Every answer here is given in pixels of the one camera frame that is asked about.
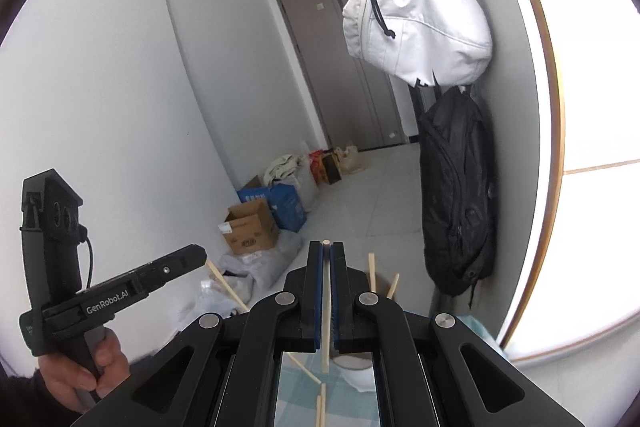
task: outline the cardboard box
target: cardboard box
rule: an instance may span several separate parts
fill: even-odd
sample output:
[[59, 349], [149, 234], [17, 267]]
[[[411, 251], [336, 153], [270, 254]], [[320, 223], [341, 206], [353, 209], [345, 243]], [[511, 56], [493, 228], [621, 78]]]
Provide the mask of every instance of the cardboard box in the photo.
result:
[[266, 200], [271, 215], [282, 230], [298, 232], [306, 221], [306, 212], [300, 202], [296, 188], [292, 185], [275, 184], [262, 187], [260, 178], [256, 176], [238, 190], [240, 201]]
[[280, 233], [263, 199], [230, 206], [225, 222], [219, 227], [236, 255], [273, 248]]

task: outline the door frame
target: door frame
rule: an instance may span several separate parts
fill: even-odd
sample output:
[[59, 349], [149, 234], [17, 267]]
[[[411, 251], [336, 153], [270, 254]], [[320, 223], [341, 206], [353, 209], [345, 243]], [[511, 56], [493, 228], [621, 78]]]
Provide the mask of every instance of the door frame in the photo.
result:
[[[322, 112], [320, 111], [320, 107], [318, 104], [318, 99], [316, 97], [316, 92], [313, 88], [313, 85], [311, 84], [311, 81], [309, 79], [309, 74], [308, 71], [306, 70], [306, 65], [305, 65], [305, 61], [302, 57], [302, 52], [300, 52], [300, 47], [298, 46], [298, 42], [296, 41], [296, 36], [293, 33], [293, 28], [291, 27], [290, 23], [289, 23], [289, 17], [287, 16], [287, 12], [284, 9], [284, 4], [282, 3], [282, 0], [276, 0], [276, 2], [278, 3], [278, 7], [280, 8], [280, 13], [282, 15], [282, 19], [284, 20], [285, 26], [287, 27], [287, 32], [289, 33], [289, 39], [291, 40], [291, 44], [293, 45], [293, 49], [296, 52], [296, 58], [298, 59], [298, 63], [300, 64], [300, 69], [302, 70], [302, 74], [305, 77], [305, 82], [306, 82], [306, 87], [309, 90], [309, 93], [311, 94], [311, 100], [314, 103], [314, 108], [316, 110], [316, 114], [318, 115], [318, 120], [320, 121], [320, 125], [322, 126], [322, 133], [324, 134], [324, 139], [326, 140], [327, 144], [329, 144], [331, 147], [333, 147], [333, 144], [330, 140], [329, 137], [329, 133], [327, 132], [327, 127], [326, 124], [324, 123], [324, 118], [322, 117]], [[400, 130], [400, 132], [402, 132], [402, 143], [398, 144], [398, 145], [402, 145], [402, 144], [406, 144], [409, 143], [408, 142], [408, 136], [404, 133], [404, 129], [402, 128], [402, 120], [400, 119], [400, 112], [398, 111], [398, 103], [396, 102], [396, 94], [393, 91], [393, 87], [391, 86], [391, 79], [389, 78], [389, 75], [384, 73], [385, 78], [386, 78], [386, 84], [389, 90], [389, 93], [391, 95], [390, 99], [392, 101], [392, 106], [393, 106], [393, 110], [394, 110], [394, 115], [396, 116], [396, 121], [398, 122], [398, 129]], [[395, 145], [381, 145], [380, 147], [375, 147], [377, 148], [384, 148], [384, 147], [393, 147]]]

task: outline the black sleeve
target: black sleeve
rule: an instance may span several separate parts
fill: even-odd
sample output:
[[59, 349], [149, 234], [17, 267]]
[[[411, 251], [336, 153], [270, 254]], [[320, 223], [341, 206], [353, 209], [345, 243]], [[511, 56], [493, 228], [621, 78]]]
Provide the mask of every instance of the black sleeve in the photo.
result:
[[80, 414], [60, 405], [39, 371], [0, 382], [0, 427], [69, 427]]

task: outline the black backpack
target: black backpack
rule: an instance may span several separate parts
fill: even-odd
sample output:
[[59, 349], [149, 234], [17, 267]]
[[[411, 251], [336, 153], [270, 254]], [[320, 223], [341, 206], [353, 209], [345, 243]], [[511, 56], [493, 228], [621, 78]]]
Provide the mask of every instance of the black backpack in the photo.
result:
[[495, 255], [493, 149], [468, 89], [451, 87], [420, 118], [422, 234], [429, 276], [460, 295], [491, 275]]

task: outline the camera lens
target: camera lens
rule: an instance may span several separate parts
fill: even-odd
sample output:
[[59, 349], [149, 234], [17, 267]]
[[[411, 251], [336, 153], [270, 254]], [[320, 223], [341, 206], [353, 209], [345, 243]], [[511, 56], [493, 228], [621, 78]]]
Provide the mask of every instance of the camera lens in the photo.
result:
[[62, 213], [63, 223], [65, 225], [65, 230], [67, 232], [71, 232], [71, 213], [69, 209], [65, 207], [64, 212]]
[[60, 204], [57, 201], [53, 204], [53, 224], [60, 226]]

